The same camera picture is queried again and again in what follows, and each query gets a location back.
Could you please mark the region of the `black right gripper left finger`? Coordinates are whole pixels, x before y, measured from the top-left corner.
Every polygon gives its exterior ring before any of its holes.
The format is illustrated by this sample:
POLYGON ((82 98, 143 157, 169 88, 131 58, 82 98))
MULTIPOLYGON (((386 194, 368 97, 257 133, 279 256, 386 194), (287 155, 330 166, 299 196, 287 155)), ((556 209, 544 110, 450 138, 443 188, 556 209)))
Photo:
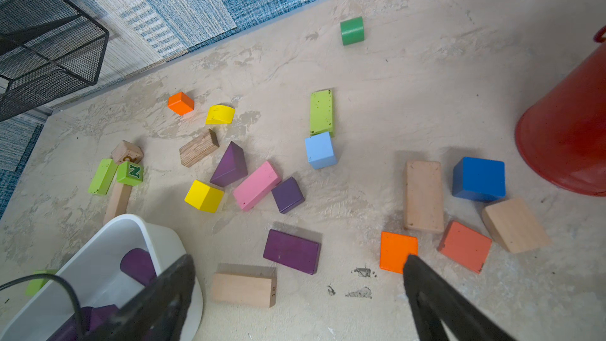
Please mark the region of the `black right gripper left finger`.
POLYGON ((181 339, 194 283, 193 258, 185 254, 84 339, 181 339))

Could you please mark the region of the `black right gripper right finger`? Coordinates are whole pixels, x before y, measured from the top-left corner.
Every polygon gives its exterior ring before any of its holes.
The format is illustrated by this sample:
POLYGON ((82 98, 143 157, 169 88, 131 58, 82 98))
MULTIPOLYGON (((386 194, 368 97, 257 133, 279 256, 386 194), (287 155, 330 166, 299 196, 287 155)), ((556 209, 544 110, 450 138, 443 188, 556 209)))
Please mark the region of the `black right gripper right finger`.
POLYGON ((512 340, 420 257, 410 255, 402 270, 403 285, 420 340, 512 340))

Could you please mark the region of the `purple short cylinder block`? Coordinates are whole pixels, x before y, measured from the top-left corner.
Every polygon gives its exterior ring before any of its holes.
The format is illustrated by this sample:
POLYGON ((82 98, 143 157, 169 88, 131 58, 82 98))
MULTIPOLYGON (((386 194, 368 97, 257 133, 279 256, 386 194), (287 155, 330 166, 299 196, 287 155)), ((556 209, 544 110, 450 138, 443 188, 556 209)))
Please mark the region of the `purple short cylinder block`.
POLYGON ((129 251, 122 258, 119 267, 123 273, 144 287, 156 278, 156 270, 149 252, 141 248, 129 251))

